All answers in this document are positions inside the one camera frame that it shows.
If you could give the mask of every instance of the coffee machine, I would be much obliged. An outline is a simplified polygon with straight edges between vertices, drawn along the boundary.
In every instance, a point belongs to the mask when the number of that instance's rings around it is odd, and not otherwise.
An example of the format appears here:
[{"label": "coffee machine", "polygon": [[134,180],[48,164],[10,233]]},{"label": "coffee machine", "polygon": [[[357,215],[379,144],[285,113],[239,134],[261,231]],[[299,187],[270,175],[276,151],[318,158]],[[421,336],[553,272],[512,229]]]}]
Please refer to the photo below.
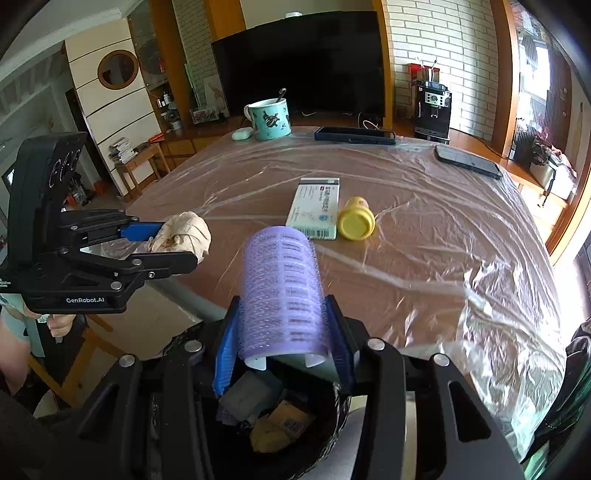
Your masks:
[{"label": "coffee machine", "polygon": [[452,93],[441,83],[417,80],[414,87],[414,136],[449,144]]}]

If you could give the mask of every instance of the stack of magazines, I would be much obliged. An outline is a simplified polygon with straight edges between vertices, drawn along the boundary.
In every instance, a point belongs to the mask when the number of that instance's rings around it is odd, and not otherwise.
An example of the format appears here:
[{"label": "stack of magazines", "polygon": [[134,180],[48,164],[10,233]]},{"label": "stack of magazines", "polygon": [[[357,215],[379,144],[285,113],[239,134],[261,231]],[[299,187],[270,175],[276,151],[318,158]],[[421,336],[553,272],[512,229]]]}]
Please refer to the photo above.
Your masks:
[{"label": "stack of magazines", "polygon": [[109,146],[109,156],[115,165],[125,165],[137,154],[131,148],[129,138],[122,137]]}]

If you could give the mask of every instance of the blue gripper pad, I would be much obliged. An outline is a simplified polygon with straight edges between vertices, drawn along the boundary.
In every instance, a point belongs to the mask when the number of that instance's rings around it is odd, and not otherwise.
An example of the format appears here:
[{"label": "blue gripper pad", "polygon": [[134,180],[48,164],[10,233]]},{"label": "blue gripper pad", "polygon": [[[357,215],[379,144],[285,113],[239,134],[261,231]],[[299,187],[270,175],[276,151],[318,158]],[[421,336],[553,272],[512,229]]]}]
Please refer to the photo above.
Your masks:
[{"label": "blue gripper pad", "polygon": [[238,322],[240,309],[235,309],[226,331],[224,332],[222,343],[217,350],[216,371],[213,377],[213,391],[218,397],[221,397],[232,380],[234,363],[238,355]]},{"label": "blue gripper pad", "polygon": [[121,237],[130,242],[146,242],[151,236],[156,236],[164,224],[162,222],[136,222],[130,223],[121,229]]},{"label": "blue gripper pad", "polygon": [[346,393],[350,393],[355,384],[354,365],[355,359],[353,352],[343,333],[343,325],[345,319],[337,312],[333,306],[331,299],[326,297],[324,299],[326,306],[326,317],[330,335],[330,350],[335,363],[335,370],[339,376],[341,387]]}]

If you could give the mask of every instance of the yellow bottle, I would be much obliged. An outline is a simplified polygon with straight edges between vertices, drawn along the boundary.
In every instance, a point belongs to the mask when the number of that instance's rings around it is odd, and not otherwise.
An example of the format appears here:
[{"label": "yellow bottle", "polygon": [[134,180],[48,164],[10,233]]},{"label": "yellow bottle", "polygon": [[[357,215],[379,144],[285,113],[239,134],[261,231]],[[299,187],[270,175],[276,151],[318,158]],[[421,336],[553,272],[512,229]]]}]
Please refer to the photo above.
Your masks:
[{"label": "yellow bottle", "polygon": [[363,197],[351,197],[337,217],[339,233],[349,240],[363,240],[375,228],[375,216]]}]

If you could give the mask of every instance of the small wooden table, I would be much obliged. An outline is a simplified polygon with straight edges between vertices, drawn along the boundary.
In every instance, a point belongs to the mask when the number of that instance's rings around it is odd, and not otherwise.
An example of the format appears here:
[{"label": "small wooden table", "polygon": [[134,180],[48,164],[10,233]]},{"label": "small wooden table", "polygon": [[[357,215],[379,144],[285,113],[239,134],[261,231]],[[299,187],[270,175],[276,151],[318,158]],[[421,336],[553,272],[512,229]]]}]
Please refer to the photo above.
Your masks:
[{"label": "small wooden table", "polygon": [[164,158],[164,155],[162,154],[162,150],[160,149],[160,145],[158,143],[151,144],[149,147],[144,148],[133,158],[133,160],[130,160],[125,165],[115,166],[115,168],[121,175],[121,180],[123,180],[125,188],[127,188],[130,197],[133,197],[133,194],[131,193],[132,189],[129,188],[129,184],[125,179],[124,174],[127,173],[131,177],[131,181],[134,183],[134,187],[137,189],[138,192],[137,196],[139,197],[143,194],[143,191],[134,177],[134,169],[139,167],[142,163],[149,161],[150,165],[152,165],[154,175],[156,175],[156,179],[160,180],[160,173],[158,173],[158,167],[156,166],[154,157],[159,157],[162,160],[162,163],[164,164],[164,168],[166,169],[166,171],[170,173],[170,168],[168,167],[168,163],[166,162],[166,159]]}]

